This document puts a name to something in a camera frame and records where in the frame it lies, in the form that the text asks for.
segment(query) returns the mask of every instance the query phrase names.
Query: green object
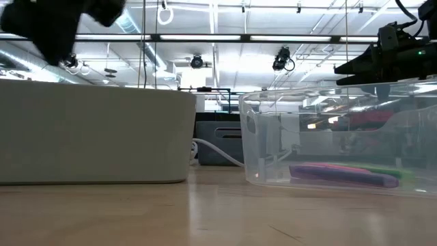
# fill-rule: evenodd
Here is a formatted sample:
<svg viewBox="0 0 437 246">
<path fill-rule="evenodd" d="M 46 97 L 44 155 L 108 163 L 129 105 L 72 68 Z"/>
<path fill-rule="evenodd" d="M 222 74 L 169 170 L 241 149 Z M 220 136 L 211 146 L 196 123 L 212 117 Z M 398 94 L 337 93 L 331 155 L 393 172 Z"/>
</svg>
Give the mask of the green object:
<svg viewBox="0 0 437 246">
<path fill-rule="evenodd" d="M 373 172 L 375 174 L 388 174 L 392 175 L 399 180 L 414 180 L 414 174 L 411 171 L 405 169 L 397 169 L 392 167 L 383 167 L 377 165 L 360 164 L 360 163 L 335 163 L 336 165 L 342 165 L 345 167 L 355 167 L 366 169 L 367 171 Z"/>
</svg>

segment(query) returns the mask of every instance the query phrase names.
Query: transparent container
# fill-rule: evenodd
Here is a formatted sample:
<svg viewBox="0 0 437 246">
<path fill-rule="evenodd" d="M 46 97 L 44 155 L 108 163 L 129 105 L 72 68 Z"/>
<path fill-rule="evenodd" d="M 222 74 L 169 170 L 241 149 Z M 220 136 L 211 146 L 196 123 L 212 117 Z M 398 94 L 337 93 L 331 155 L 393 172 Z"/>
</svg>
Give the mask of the transparent container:
<svg viewBox="0 0 437 246">
<path fill-rule="evenodd" d="M 240 97 L 246 179 L 257 185 L 437 194 L 437 83 Z"/>
</svg>

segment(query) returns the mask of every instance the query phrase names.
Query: purple object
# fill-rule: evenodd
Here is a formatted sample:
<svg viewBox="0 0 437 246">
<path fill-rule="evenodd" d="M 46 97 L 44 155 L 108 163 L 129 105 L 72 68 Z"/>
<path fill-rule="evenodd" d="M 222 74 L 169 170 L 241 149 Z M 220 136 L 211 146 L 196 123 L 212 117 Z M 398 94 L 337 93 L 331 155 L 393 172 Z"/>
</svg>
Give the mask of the purple object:
<svg viewBox="0 0 437 246">
<path fill-rule="evenodd" d="M 293 178 L 307 180 L 329 180 L 382 188 L 396 188 L 399 186 L 398 179 L 388 174 L 354 172 L 335 167 L 290 165 L 290 174 Z"/>
</svg>

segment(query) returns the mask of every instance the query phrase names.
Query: wooden table surface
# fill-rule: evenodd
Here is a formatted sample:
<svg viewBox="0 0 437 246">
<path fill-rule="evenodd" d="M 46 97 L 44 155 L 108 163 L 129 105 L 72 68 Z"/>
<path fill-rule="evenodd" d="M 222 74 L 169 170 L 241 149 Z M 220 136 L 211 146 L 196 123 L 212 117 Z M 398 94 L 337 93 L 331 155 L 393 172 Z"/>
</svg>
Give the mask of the wooden table surface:
<svg viewBox="0 0 437 246">
<path fill-rule="evenodd" d="M 0 246 L 437 245 L 437 200 L 259 187 L 239 167 L 180 184 L 0 187 Z"/>
</svg>

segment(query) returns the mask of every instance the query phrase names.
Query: ceiling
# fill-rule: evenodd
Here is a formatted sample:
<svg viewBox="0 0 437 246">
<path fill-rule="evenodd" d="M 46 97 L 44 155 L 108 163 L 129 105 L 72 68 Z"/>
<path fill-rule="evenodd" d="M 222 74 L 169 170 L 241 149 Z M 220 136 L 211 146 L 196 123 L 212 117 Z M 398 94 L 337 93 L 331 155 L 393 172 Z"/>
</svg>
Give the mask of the ceiling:
<svg viewBox="0 0 437 246">
<path fill-rule="evenodd" d="M 216 18 L 210 21 L 210 2 L 215 3 Z M 161 2 L 147 1 L 145 9 L 146 33 L 220 33 L 220 34 L 286 34 L 286 35 L 376 35 L 378 28 L 387 23 L 398 21 L 406 22 L 408 18 L 397 8 L 394 0 L 349 0 L 348 9 L 353 9 L 347 15 L 344 0 L 168 0 L 168 6 L 173 8 L 174 17 L 168 25 L 161 25 L 156 21 L 157 4 Z M 357 9 L 363 2 L 364 12 L 359 14 Z M 142 1 L 130 0 L 126 10 L 133 22 L 142 29 Z M 242 13 L 242 3 L 246 12 Z M 423 0 L 402 0 L 402 3 L 417 15 L 417 9 Z M 296 6 L 301 4 L 300 14 L 296 13 Z M 165 21 L 169 12 L 160 14 Z M 414 33 L 419 28 L 419 23 L 407 28 L 406 31 Z M 78 33 L 123 33 L 116 24 L 103 27 L 88 15 L 83 15 Z M 421 35 L 426 35 L 424 27 Z M 0 42 L 0 49 L 5 41 Z M 38 50 L 27 41 L 9 42 L 14 46 L 41 57 Z M 176 65 L 178 75 L 190 70 L 187 59 L 194 54 L 201 55 L 210 67 L 202 68 L 206 76 L 206 85 L 215 86 L 213 73 L 213 47 L 211 43 L 151 43 L 156 54 L 166 62 Z M 367 45 L 349 44 L 288 44 L 296 62 L 293 72 L 274 72 L 272 62 L 275 55 L 284 44 L 256 44 L 256 43 L 219 43 L 215 44 L 217 58 L 216 69 L 218 78 L 216 86 L 231 88 L 234 91 L 253 91 L 260 87 L 290 88 L 307 87 L 316 85 L 332 85 L 336 79 L 341 78 L 333 73 L 334 66 L 345 63 L 360 55 Z M 76 43 L 74 52 L 77 57 L 90 68 L 87 75 L 86 69 L 78 72 L 82 80 L 98 85 L 136 86 L 143 87 L 145 78 L 147 84 L 159 85 L 158 88 L 175 89 L 177 81 L 155 77 L 153 65 L 146 59 L 146 73 L 143 62 L 140 62 L 140 48 L 136 43 L 118 42 L 108 44 L 105 42 Z M 117 70 L 115 78 L 108 79 L 104 69 Z"/>
</svg>

